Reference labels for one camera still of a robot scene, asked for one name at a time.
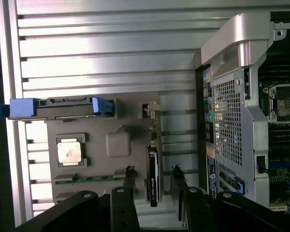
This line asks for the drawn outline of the dark service label sticker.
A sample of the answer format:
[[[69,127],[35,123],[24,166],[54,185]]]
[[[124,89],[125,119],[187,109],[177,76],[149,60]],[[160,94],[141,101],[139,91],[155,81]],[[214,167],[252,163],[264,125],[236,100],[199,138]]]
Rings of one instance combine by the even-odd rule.
[[[217,166],[216,160],[211,156],[206,156],[207,167],[207,193],[213,198],[217,196]]]

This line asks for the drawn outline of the green RAM stick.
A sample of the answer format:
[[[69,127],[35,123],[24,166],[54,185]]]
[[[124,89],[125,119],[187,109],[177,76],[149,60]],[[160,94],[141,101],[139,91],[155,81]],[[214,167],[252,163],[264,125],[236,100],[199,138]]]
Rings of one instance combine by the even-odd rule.
[[[75,176],[70,179],[56,180],[56,184],[75,184],[75,183],[89,183],[89,182],[107,182],[107,181],[119,181],[124,180],[125,177],[114,177],[112,175],[106,176],[90,176],[90,177],[80,177]]]

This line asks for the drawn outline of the blue expansion slot latch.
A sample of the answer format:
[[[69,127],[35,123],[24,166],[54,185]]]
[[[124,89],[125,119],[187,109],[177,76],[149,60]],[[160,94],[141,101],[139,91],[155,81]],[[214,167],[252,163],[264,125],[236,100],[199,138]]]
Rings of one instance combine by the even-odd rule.
[[[245,182],[239,178],[236,178],[237,182],[237,192],[244,195],[245,194]]]

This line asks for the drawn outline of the silver CPU chip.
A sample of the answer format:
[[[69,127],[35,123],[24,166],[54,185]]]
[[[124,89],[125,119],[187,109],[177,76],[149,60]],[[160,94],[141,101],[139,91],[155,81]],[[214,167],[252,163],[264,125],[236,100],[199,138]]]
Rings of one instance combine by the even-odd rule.
[[[58,144],[58,162],[63,166],[76,166],[82,161],[81,143],[74,139],[62,139]]]

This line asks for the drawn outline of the grey plastic parts rack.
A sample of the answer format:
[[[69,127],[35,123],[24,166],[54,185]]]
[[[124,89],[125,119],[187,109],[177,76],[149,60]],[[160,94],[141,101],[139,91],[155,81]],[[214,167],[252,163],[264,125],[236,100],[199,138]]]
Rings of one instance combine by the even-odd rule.
[[[124,183],[124,180],[119,180],[56,184],[56,180],[75,176],[124,177],[126,168],[133,166],[136,171],[134,199],[148,202],[146,163],[151,119],[143,112],[143,106],[149,102],[159,104],[159,94],[141,92],[97,95],[97,97],[114,100],[114,116],[45,120],[53,200],[59,203],[83,190],[103,195]],[[74,138],[81,143],[82,161],[76,166],[63,166],[58,162],[57,144],[62,139]]]

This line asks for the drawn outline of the blue expansion slot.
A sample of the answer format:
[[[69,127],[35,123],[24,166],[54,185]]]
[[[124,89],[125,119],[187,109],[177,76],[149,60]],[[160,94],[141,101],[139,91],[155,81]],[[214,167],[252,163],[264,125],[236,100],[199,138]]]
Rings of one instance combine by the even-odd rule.
[[[290,162],[268,162],[269,169],[280,169],[290,167]]]

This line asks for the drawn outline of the green motherboard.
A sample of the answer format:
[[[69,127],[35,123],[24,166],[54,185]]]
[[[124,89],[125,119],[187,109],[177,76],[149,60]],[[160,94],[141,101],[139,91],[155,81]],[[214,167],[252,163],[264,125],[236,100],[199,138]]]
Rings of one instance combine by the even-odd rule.
[[[290,84],[290,58],[268,58],[258,69],[258,82],[259,94],[262,87]],[[268,162],[290,162],[290,123],[268,121],[268,143]],[[290,215],[290,167],[267,168],[266,171],[270,182],[270,209]]]

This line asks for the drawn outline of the hard disk in blue caddy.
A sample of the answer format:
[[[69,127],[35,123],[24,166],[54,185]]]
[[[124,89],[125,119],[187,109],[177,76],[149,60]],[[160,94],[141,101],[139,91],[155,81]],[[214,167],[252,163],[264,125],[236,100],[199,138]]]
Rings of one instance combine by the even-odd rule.
[[[21,98],[10,99],[9,104],[0,103],[0,119],[7,118],[18,121],[114,115],[114,100],[97,96]]]

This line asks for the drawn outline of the CPU socket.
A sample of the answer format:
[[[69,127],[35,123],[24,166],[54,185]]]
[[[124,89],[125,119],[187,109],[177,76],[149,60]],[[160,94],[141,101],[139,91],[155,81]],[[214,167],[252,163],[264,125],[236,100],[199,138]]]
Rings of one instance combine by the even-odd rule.
[[[270,123],[290,123],[290,84],[262,87],[260,108]]]

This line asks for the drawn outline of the grey PC case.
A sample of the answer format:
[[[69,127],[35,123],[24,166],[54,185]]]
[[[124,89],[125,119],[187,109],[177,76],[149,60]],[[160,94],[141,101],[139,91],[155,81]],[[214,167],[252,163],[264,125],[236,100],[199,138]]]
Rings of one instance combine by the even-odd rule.
[[[237,192],[270,208],[268,120],[259,106],[258,69],[290,58],[290,11],[241,13],[195,54],[199,183],[207,191],[206,146],[215,149],[217,194]]]

